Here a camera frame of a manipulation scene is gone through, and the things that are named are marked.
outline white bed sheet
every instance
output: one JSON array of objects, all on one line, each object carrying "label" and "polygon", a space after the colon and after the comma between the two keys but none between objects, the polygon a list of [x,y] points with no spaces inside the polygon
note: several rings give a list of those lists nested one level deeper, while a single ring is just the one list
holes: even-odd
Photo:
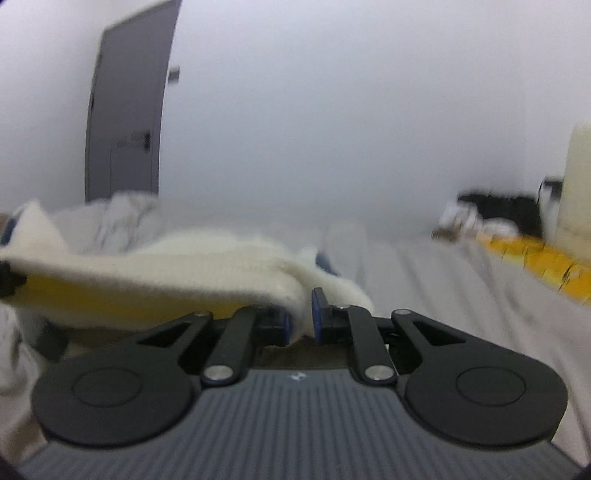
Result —
[{"label": "white bed sheet", "polygon": [[[479,245],[421,239],[394,247],[368,239],[359,222],[258,228],[208,218],[198,209],[145,194],[118,195],[111,202],[58,212],[53,219],[71,248],[85,253],[129,251],[179,228],[230,225],[236,233],[263,234],[290,248],[318,248],[339,274],[366,290],[376,314],[415,310],[553,367],[569,388],[569,407],[554,441],[579,463],[589,462],[591,309]],[[18,462],[43,443],[29,396],[46,363],[22,341],[15,313],[7,307],[0,310],[0,326],[0,453]]]}]

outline door handle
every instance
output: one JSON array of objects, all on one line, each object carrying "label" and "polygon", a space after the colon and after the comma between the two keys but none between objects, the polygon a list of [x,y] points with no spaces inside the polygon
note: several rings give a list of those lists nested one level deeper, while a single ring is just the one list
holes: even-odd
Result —
[{"label": "door handle", "polygon": [[146,152],[152,148],[152,132],[133,132],[129,137],[117,140],[117,148],[143,148]]},{"label": "door handle", "polygon": [[151,147],[152,147],[152,133],[147,131],[144,135],[144,150],[146,152],[149,152]]}]

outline gray ribbed base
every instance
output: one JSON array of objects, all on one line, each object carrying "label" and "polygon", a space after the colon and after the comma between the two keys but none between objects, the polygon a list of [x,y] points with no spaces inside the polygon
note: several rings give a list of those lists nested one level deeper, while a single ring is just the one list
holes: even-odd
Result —
[{"label": "gray ribbed base", "polygon": [[20,471],[31,480],[571,479],[579,467],[550,443],[485,452],[427,432],[396,393],[346,369],[251,370],[207,390],[157,439],[119,450],[50,443]]}]

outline small logo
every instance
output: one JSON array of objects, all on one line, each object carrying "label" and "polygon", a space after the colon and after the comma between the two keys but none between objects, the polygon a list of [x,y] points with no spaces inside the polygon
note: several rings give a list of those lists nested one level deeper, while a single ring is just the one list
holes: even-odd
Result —
[{"label": "small logo", "polygon": [[292,380],[295,380],[296,382],[301,382],[303,379],[305,379],[308,375],[306,375],[304,372],[298,372],[296,374],[290,375],[290,378]]}]

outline metal pin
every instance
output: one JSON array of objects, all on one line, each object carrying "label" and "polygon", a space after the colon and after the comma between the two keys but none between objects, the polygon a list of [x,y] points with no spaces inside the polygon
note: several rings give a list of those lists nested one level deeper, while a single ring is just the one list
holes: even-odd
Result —
[{"label": "metal pin", "polygon": [[394,370],[386,365],[372,365],[365,369],[365,376],[371,380],[389,380],[394,376]]},{"label": "metal pin", "polygon": [[212,365],[203,371],[203,375],[214,382],[227,380],[233,374],[234,370],[227,365]]}]

